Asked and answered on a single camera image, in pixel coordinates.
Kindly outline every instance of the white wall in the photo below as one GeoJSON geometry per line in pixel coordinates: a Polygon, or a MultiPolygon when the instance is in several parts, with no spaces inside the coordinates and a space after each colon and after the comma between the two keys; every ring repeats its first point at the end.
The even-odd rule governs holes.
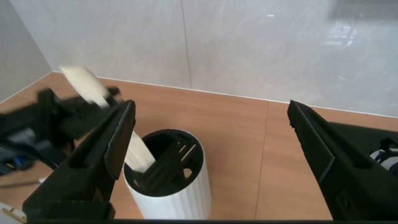
{"type": "Polygon", "coordinates": [[[52,69],[398,116],[395,0],[12,0],[52,69]]]}
{"type": "Polygon", "coordinates": [[[8,0],[0,0],[0,102],[48,72],[50,66],[8,0]]]}

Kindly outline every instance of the white object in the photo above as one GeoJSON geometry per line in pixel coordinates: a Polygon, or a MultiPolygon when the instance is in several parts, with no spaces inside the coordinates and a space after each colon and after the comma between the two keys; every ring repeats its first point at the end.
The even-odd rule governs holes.
{"type": "Polygon", "coordinates": [[[132,170],[145,172],[155,162],[155,158],[142,139],[132,132],[124,161],[132,170]]]}
{"type": "Polygon", "coordinates": [[[61,66],[60,69],[71,86],[86,102],[95,102],[102,108],[109,106],[105,100],[109,96],[109,91],[87,68],[81,66],[61,66]]]}
{"type": "Polygon", "coordinates": [[[211,191],[203,151],[203,164],[198,176],[181,191],[164,196],[150,197],[134,190],[126,181],[142,216],[145,219],[207,219],[211,209],[211,191]]]}
{"type": "MultiPolygon", "coordinates": [[[[102,108],[109,106],[106,102],[106,98],[110,95],[109,91],[87,68],[64,66],[60,69],[71,86],[86,102],[94,102],[102,108]]],[[[138,172],[145,172],[155,162],[155,158],[135,132],[132,132],[125,162],[131,169],[138,172]]]]}
{"type": "Polygon", "coordinates": [[[0,223],[21,224],[26,223],[26,220],[26,215],[23,211],[0,202],[0,223]]]}
{"type": "MultiPolygon", "coordinates": [[[[391,151],[398,152],[398,149],[391,149],[391,151]]],[[[380,150],[374,151],[371,154],[371,158],[375,159],[376,156],[378,156],[380,153],[384,153],[384,150],[380,149],[380,150]]],[[[386,159],[385,161],[382,161],[380,165],[383,166],[386,170],[390,170],[391,166],[396,164],[397,162],[398,162],[398,157],[390,157],[390,158],[386,159]]]]}
{"type": "Polygon", "coordinates": [[[43,184],[43,182],[44,182],[46,179],[47,179],[46,177],[40,178],[40,179],[39,179],[39,183],[43,184]]]}

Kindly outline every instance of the white tile wall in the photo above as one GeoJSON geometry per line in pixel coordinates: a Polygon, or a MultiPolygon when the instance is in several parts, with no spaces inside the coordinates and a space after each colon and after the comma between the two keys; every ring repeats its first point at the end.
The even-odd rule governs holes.
{"type": "Polygon", "coordinates": [[[1,0],[0,102],[50,71],[17,12],[8,0],[1,0]]]}
{"type": "Polygon", "coordinates": [[[396,0],[11,2],[54,70],[398,116],[396,0]]]}
{"type": "Polygon", "coordinates": [[[53,70],[190,87],[179,0],[12,0],[53,70]]]}
{"type": "Polygon", "coordinates": [[[398,115],[398,1],[183,0],[192,88],[398,115]]]}

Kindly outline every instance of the wooden table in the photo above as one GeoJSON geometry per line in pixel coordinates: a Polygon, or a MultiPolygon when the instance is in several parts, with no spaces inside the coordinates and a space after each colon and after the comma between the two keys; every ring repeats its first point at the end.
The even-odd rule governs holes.
{"type": "MultiPolygon", "coordinates": [[[[331,219],[317,182],[304,158],[287,106],[199,91],[102,79],[118,86],[122,98],[136,102],[135,131],[177,128],[198,137],[205,148],[213,206],[212,219],[331,219]]],[[[59,73],[51,73],[0,104],[5,112],[35,100],[50,87],[60,97],[76,95],[59,73]]],[[[398,119],[316,108],[325,119],[398,131],[398,119]]],[[[29,182],[51,170],[37,162],[27,171],[0,177],[0,185],[29,182]]],[[[0,187],[0,201],[21,208],[37,184],[0,187]]],[[[116,218],[142,218],[124,181],[111,198],[116,218]]]]}

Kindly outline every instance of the ribbed white cup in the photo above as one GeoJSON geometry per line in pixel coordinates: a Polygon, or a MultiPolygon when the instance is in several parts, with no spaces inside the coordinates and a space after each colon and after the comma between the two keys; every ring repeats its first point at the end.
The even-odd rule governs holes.
{"type": "Polygon", "coordinates": [[[203,164],[198,176],[190,185],[172,195],[164,197],[143,195],[130,187],[124,173],[123,177],[145,219],[177,220],[207,219],[209,217],[211,192],[204,151],[203,164]]]}

